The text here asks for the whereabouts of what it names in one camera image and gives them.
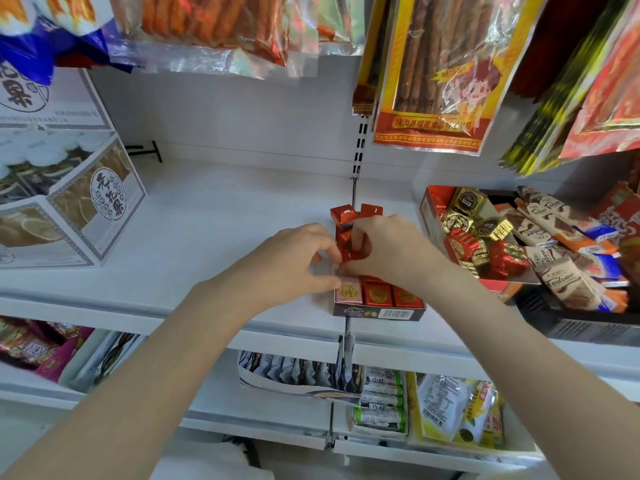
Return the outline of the large white printed display carton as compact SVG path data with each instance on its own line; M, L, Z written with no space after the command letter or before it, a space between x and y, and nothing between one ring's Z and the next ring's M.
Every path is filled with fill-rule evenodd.
M47 195L0 205L0 271L101 266L146 195L114 132Z

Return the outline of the metal shelf divider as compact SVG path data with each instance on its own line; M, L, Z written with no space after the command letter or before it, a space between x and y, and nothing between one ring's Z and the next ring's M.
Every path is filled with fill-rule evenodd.
M341 392L347 391L347 382L342 377L344 375L345 365L350 365L353 361L353 348L355 343L355 338L351 332L351 318L346 317L345 321L345 332L340 336L339 339L339 351L337 355L337 362L334 367L334 386L339 389ZM336 414L339 407L343 405L340 401L332 402L331 406L331 418L330 418L330 429L327 434L326 439L326 449L328 451L334 450L336 433L334 432L334 426L336 422Z

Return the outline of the yellow and red hanging bag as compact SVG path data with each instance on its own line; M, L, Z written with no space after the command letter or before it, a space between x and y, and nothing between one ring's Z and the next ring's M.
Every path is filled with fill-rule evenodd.
M354 116L371 116L386 58L388 23L396 0L373 0L364 51L352 99Z

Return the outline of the red open chocolate box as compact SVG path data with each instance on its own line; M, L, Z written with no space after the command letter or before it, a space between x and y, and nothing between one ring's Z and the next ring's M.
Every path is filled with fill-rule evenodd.
M420 213L425 223L425 227L429 236L429 239L433 245L448 259L453 265L463 268L455 258L452 247L447 241L444 233L444 229L438 217L438 211L436 205L439 199L444 199L446 196L451 196L455 186L450 185L429 185L427 186L424 196L420 204ZM496 208L489 200L489 204L485 209L487 214L498 214ZM521 279L498 281L498 280L485 280L475 278L480 282L487 290L501 300L503 303L507 303L508 300L516 297L518 294L523 294L524 290L531 291L541 286L541 282L535 272L532 269Z

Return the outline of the person's right forearm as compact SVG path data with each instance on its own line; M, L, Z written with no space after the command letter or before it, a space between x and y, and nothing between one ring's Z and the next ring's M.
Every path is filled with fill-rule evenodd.
M496 384L559 480L640 480L640 406L437 251L417 251L419 293Z

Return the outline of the pile of white wafer bars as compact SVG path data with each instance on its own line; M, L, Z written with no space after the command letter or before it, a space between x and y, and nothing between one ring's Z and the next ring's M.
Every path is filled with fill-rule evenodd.
M615 227L532 186L490 201L513 226L533 270L561 307L624 314L630 281L620 265Z

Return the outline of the stack of green-white tubes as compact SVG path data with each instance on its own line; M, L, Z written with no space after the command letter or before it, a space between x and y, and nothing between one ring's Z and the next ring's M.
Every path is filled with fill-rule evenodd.
M349 416L352 434L380 438L408 435L406 373L395 369L367 367L358 403Z

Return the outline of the white open carton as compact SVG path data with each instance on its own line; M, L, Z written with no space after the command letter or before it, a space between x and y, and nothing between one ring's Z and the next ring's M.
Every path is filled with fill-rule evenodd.
M107 379L148 336L94 330L62 371L58 384L87 394Z

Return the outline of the white lower shelf board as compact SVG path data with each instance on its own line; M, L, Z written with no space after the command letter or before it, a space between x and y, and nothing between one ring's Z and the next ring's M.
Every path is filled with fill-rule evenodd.
M226 351L208 375L181 426L267 440L336 454L485 474L524 468L543 459L509 407L503 411L505 451L465 452L352 433L344 404L247 388L240 384L235 350Z

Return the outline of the clear bag of orange snacks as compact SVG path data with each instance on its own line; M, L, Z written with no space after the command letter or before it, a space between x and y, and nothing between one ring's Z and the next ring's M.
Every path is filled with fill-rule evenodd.
M111 0L113 63L148 73L317 76L316 0Z

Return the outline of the small red chocolate display box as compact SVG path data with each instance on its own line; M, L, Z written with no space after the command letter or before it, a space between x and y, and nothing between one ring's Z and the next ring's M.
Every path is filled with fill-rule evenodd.
M357 219L361 217L382 216L383 207L368 203L361 204L359 209L355 209L352 204L346 204L334 207L330 210L330 215L335 224L335 240L338 249L341 252L342 263L348 260L363 259L368 256L367 244L363 244L363 249L356 251L353 249L351 237L353 233L353 225ZM360 282L385 282L375 276L343 276L343 278L356 278ZM405 309L393 307L374 307L366 305L343 305L334 302L335 290L333 293L333 311L334 316L343 315L345 317L356 317L363 319L383 319L391 321L418 321L426 311L423 309Z

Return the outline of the blue and white snack bag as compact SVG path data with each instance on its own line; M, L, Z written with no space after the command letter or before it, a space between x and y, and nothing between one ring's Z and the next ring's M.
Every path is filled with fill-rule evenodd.
M0 0L0 63L45 86L55 68L131 73L109 51L117 41L111 0Z

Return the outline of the pile of pink snack packets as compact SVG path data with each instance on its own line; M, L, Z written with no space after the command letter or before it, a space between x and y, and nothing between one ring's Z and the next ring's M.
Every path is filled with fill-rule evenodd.
M0 364L58 382L93 328L0 315Z

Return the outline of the white pouch with label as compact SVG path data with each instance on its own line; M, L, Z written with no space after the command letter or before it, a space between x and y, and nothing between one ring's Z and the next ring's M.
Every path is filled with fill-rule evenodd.
M417 390L423 435L452 442L475 386L472 379L425 374Z

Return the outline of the person's right hand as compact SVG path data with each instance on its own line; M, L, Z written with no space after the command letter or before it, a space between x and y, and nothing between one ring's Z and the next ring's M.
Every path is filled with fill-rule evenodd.
M359 218L351 237L353 249L367 244L372 275L427 299L435 285L433 275L451 262L403 216Z

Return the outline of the person's left forearm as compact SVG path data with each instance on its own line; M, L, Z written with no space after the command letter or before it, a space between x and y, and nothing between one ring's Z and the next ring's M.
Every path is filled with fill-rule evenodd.
M148 480L207 375L246 322L229 283L195 286L112 375L0 480Z

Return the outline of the shiny clear snack bag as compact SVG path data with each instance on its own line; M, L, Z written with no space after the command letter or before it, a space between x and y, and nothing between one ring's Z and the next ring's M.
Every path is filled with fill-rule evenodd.
M316 0L319 56L360 56L365 46L364 0Z

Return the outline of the white box of sachets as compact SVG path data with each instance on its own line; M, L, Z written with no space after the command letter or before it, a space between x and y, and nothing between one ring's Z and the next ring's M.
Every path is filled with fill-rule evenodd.
M290 356L240 351L237 367L241 385L300 398L356 404L364 393L366 368L316 362Z

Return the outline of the yellow-edged bag of brown sticks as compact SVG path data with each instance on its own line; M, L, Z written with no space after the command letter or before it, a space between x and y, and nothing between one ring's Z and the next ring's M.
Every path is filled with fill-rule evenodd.
M396 0L372 142L478 157L547 0Z

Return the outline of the yellow and white pouch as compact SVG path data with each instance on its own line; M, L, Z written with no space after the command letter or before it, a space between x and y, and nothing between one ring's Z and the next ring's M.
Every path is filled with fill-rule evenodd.
M489 381L476 384L471 398L463 412L460 426L453 442L463 445L479 445L486 420L497 396L495 385Z

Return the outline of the dark red hanging bag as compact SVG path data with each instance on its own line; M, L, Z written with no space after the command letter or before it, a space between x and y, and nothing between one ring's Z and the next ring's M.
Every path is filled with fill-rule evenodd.
M609 0L548 0L509 92L538 101L551 87Z

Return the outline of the red wrapped chocolate square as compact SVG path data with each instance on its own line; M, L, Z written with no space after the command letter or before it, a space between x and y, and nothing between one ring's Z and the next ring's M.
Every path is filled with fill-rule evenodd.
M421 298L395 285L391 286L393 304L395 308L423 309L425 304Z
M374 307L393 307L393 287L386 282L363 281L364 305Z

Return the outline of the group of white-capped jars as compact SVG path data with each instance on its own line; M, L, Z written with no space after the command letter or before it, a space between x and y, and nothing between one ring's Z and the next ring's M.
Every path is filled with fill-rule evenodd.
M108 130L1 131L0 205L47 195L113 135Z

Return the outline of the red and orange snack bag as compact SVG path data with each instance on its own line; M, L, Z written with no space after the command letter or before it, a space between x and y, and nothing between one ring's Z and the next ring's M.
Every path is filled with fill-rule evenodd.
M636 0L559 155L562 160L640 149L640 0Z

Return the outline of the row of yellow-black hanging bags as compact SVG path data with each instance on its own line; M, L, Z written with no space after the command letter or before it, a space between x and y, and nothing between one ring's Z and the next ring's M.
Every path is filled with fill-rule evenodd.
M559 155L578 113L601 71L636 2L585 0L587 8L601 4L538 108L499 161L500 167L521 177L561 165Z

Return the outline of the slotted white shelf upright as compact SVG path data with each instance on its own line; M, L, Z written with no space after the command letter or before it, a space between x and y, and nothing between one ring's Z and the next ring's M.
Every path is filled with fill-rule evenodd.
M353 169L351 172L352 192L351 192L351 204L356 207L357 201L357 184L362 172L362 162L365 154L365 144L367 141L367 134L369 129L370 116L358 115L358 131L356 135L356 146L353 160Z

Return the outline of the red snack packet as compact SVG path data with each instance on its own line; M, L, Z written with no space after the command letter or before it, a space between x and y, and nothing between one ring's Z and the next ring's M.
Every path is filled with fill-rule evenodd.
M618 182L591 210L591 216L618 233L610 238L630 263L640 262L640 194Z

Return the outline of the pink wrapped chocolate square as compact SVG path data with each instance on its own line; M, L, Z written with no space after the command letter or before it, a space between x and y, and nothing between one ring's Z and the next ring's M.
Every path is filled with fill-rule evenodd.
M363 305L364 298L360 280L356 278L341 279L340 286L335 290L334 302L343 305Z

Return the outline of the black display tray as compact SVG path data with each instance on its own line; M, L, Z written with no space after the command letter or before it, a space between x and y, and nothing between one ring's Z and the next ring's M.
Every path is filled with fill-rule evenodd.
M620 265L630 281L630 310L624 314L561 307L541 281L541 286L524 290L511 303L548 338L640 348L640 279L624 270L621 259Z

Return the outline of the person's left hand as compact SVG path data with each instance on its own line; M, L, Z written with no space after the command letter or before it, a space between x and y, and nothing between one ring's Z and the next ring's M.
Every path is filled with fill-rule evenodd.
M228 315L242 327L268 309L306 296L295 294L295 281L313 274L311 266L322 262L323 255L333 264L341 263L336 242L322 225L286 228L193 290L208 311Z

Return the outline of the pile of gold and red chocolates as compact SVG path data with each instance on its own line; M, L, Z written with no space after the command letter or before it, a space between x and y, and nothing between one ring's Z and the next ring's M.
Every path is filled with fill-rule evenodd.
M523 247L512 240L507 217L487 214L489 199L474 187L456 187L436 208L458 263L475 278L521 279L531 270Z

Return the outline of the yellow display tray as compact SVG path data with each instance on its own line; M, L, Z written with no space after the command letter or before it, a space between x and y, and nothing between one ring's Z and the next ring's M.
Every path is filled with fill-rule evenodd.
M408 416L409 416L409 429L412 440L423 443L433 444L438 446L454 447L463 451L500 451L506 447L506 439L504 432L504 423L502 417L503 399L497 390L497 396L493 407L490 410L489 416L486 420L484 432L479 445L463 445L452 442L444 442L424 436L421 428L420 412L418 407L417 390L418 384L423 379L425 374L416 372L406 373L406 387L408 393Z

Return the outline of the white store shelf board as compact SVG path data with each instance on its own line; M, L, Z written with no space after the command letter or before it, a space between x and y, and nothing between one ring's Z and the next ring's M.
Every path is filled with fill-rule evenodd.
M197 282L224 271L283 228L318 222L352 197L352 180L201 162L136 163L148 195L107 261L85 269L0 271L0 314L149 334ZM230 348L328 362L345 332L331 293L256 316ZM460 338L428 311L418 322L355 319L354 361L488 379ZM585 367L640 401L640 349L556 340Z

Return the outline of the white printed cardboard box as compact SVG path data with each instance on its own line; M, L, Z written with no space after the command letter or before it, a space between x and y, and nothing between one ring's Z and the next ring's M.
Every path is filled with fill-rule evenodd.
M85 69L55 68L44 86L0 64L0 129L114 130Z

